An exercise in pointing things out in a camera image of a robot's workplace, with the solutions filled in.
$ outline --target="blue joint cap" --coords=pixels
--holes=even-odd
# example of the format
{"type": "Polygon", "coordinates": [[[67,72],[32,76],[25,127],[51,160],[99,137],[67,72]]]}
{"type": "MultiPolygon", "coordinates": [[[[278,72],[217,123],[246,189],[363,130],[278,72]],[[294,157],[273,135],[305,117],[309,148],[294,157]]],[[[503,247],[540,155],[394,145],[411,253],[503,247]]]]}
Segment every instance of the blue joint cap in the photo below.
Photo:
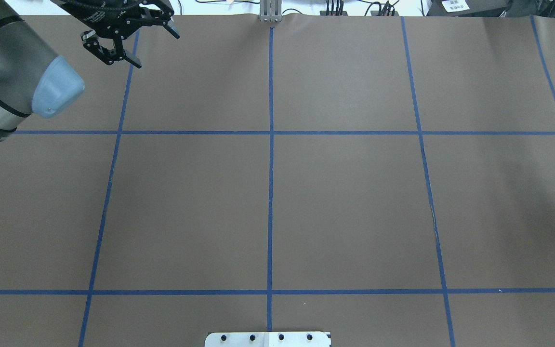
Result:
{"type": "Polygon", "coordinates": [[[60,55],[42,74],[33,93],[31,109],[44,118],[51,118],[76,101],[83,91],[83,79],[60,55]]]}

